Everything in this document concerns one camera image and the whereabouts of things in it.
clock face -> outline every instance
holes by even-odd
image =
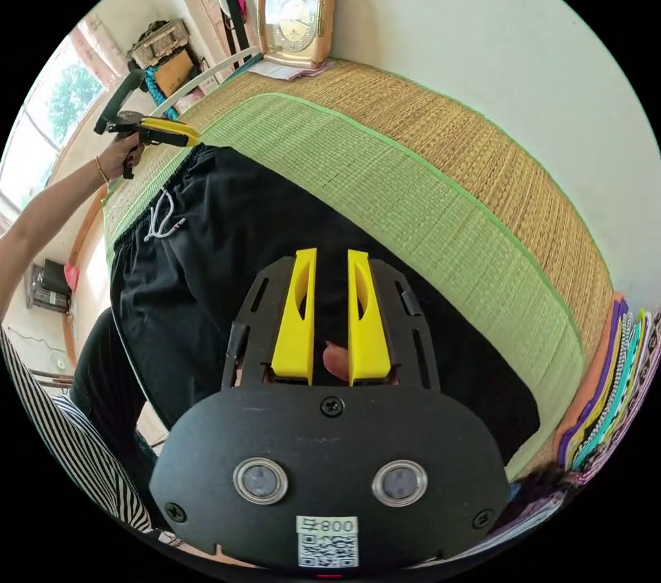
[[[266,0],[269,53],[300,56],[315,40],[319,0]]]

striped shirt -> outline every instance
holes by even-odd
[[[86,415],[68,396],[51,397],[45,392],[2,327],[0,350],[28,416],[78,488],[110,516],[140,532],[152,532],[151,519],[133,482]]]

gold clock frame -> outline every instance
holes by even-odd
[[[335,0],[318,0],[317,4],[317,28],[315,38],[310,46],[313,47],[310,59],[295,60],[282,58],[268,52],[266,42],[266,0],[258,0],[258,36],[260,39],[260,50],[265,60],[276,62],[288,67],[300,67],[301,69],[317,69],[331,52],[333,41],[333,15],[335,13]]]

screw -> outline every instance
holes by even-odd
[[[175,523],[183,523],[186,520],[186,513],[175,502],[165,504],[165,513]]]
[[[326,397],[322,401],[322,413],[327,418],[337,418],[344,410],[344,404],[339,397]]]
[[[473,519],[473,527],[476,530],[480,530],[491,523],[494,517],[494,511],[492,509],[483,509],[481,512],[478,512]]]

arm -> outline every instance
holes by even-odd
[[[109,180],[121,177],[128,157],[132,165],[139,163],[143,148],[138,146],[131,152],[136,146],[138,139],[134,134],[113,141],[98,157],[101,171]],[[14,292],[32,260],[104,183],[96,160],[92,159],[40,192],[0,237],[0,321],[4,321]]]

